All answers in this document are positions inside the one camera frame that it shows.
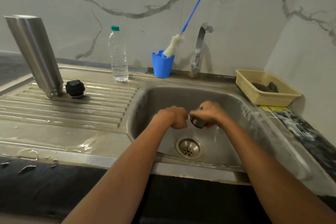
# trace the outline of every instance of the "blue plastic cup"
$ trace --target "blue plastic cup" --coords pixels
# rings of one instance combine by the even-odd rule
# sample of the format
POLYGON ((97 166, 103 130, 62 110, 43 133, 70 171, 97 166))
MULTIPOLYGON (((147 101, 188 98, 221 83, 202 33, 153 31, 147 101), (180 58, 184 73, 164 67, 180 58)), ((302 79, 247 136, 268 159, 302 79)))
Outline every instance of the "blue plastic cup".
POLYGON ((160 50, 157 54, 155 52, 152 53, 154 75, 159 78, 168 78, 175 56, 166 57, 163 52, 164 50, 160 50))

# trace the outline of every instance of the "left hand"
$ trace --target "left hand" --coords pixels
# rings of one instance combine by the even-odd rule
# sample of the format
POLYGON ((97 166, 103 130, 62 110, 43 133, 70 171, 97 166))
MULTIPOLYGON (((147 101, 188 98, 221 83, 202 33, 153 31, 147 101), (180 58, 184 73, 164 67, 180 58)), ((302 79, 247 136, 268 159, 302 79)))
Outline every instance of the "left hand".
POLYGON ((162 109, 158 112, 163 119, 169 119, 171 127, 174 129, 182 129, 187 127, 188 113, 183 107, 172 106, 162 109))

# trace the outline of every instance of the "blue brush handle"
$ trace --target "blue brush handle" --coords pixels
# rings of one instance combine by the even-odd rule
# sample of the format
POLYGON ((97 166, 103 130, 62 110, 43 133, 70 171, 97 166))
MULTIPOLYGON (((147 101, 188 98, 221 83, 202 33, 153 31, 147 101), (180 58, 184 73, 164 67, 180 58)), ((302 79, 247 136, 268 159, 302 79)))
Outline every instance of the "blue brush handle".
POLYGON ((185 25, 183 26, 181 33, 183 33, 183 32, 185 31, 185 29, 187 28, 188 23, 189 23, 191 17, 193 16, 193 14, 194 14, 194 12, 195 12, 195 10, 196 10, 196 8, 197 8, 197 6, 198 6, 198 4, 199 4, 200 1, 201 1, 201 0, 198 0, 198 1, 197 1, 196 5, 195 5, 195 7, 194 7, 194 9, 193 9, 193 11, 192 11, 191 14, 190 14, 190 17, 188 18, 187 22, 186 22, 185 25))

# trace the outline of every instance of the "black lid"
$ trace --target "black lid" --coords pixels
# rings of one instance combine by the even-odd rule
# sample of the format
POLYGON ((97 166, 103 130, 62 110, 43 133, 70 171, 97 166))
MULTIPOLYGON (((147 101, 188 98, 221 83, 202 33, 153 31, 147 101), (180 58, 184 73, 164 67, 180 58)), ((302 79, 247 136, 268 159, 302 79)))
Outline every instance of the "black lid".
POLYGON ((85 87, 80 80, 74 80, 67 82, 65 90, 72 98, 81 98, 84 95, 85 87))

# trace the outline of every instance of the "drain strainer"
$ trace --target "drain strainer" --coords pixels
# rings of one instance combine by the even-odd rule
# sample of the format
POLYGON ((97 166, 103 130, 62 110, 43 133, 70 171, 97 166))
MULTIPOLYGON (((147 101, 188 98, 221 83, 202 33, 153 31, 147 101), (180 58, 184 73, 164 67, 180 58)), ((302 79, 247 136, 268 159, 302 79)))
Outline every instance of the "drain strainer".
POLYGON ((179 138, 176 143, 177 152, 185 158, 196 159, 203 154, 203 145, 197 138, 179 138))

